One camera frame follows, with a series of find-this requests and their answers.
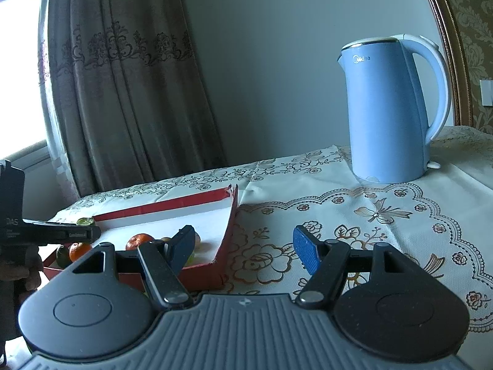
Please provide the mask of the large orange tangerine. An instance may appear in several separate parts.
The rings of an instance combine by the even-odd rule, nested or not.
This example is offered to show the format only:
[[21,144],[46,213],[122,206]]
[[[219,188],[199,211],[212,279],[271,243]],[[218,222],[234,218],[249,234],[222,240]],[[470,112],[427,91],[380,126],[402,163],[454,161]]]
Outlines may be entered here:
[[139,233],[129,238],[125,245],[126,251],[136,250],[139,245],[153,241],[155,238],[146,233]]

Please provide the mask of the brown round longan fruit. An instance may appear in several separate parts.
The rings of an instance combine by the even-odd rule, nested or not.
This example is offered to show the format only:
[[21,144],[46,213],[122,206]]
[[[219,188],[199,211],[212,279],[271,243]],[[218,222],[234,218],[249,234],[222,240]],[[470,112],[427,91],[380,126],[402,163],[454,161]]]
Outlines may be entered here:
[[201,245],[202,239],[198,233],[195,233],[195,248]]

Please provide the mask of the white floral tablecloth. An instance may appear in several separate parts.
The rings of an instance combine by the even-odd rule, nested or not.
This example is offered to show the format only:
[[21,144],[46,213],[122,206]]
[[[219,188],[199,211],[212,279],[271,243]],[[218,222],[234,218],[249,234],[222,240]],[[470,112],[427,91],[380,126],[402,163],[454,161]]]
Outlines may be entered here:
[[297,295],[308,274],[291,245],[297,225],[318,239],[369,250],[387,242],[466,303],[471,322],[460,356],[476,369],[492,366],[492,137],[448,127],[431,145],[439,164],[395,185],[358,180],[346,147],[204,171],[100,192],[59,211],[55,219],[154,203],[228,185],[238,209],[223,279],[235,294]]

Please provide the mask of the dark green lime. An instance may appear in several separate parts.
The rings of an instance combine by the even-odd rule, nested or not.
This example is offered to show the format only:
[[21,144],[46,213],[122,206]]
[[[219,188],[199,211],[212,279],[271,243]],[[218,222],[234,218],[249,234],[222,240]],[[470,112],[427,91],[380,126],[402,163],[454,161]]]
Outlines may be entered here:
[[55,260],[60,269],[65,269],[72,264],[69,249],[65,245],[60,245],[55,253]]

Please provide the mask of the red shallow cardboard box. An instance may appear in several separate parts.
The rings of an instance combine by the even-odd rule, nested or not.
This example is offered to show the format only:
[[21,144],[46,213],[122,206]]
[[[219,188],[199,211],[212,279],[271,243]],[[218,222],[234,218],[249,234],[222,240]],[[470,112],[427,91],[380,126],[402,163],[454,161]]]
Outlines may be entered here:
[[230,185],[100,214],[94,220],[101,237],[92,246],[110,242],[117,251],[123,251],[136,234],[146,233],[157,240],[172,237],[191,225],[202,242],[194,250],[194,265],[184,267],[179,279],[189,291],[219,290],[223,287],[237,196],[238,186]]

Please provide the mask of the yellow-green small fruit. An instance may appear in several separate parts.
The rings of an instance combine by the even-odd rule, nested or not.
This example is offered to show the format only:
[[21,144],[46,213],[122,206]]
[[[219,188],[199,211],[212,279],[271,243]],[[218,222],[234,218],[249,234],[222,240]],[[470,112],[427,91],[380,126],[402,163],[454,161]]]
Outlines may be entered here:
[[187,266],[191,266],[191,265],[194,265],[194,259],[195,259],[195,256],[196,256],[195,252],[192,252],[192,253],[189,255],[189,257],[188,257],[188,259],[187,259],[187,261],[186,261],[186,263],[185,263],[185,267],[187,267]]

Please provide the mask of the white wall socket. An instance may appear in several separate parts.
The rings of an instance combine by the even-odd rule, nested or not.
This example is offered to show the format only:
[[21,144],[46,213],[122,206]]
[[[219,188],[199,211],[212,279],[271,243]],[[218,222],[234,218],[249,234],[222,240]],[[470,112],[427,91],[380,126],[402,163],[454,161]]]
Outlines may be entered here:
[[481,105],[484,107],[493,106],[493,80],[481,79],[480,80],[480,95]]

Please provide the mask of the light blue electric kettle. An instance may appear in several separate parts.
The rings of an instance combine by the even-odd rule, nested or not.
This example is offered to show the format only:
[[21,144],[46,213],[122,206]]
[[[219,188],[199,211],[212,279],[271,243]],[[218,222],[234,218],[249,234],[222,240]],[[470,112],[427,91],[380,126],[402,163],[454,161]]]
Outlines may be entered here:
[[[415,56],[434,71],[438,108],[429,120]],[[450,75],[436,43],[396,34],[360,39],[343,46],[352,172],[370,182],[418,179],[438,168],[430,143],[445,126],[451,107]]]

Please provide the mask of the window with grey frame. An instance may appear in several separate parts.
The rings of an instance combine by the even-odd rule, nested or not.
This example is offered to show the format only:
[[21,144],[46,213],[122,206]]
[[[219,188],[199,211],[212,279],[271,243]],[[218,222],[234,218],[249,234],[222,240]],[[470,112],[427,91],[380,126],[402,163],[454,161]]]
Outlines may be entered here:
[[26,170],[49,158],[39,90],[41,0],[1,0],[1,157]]

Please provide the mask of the brown patterned curtain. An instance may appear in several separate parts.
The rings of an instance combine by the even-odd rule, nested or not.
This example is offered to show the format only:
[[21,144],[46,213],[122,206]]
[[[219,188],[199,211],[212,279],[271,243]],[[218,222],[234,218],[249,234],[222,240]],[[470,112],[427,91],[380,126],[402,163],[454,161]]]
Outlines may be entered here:
[[181,0],[41,0],[39,87],[69,203],[225,165]]

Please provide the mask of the gold ornate headboard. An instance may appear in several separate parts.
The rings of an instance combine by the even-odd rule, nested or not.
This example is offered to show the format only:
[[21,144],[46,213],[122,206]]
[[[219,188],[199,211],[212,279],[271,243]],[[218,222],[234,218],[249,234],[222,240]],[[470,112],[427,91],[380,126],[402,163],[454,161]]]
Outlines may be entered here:
[[492,132],[480,80],[492,79],[492,0],[428,0],[450,72],[455,125]]

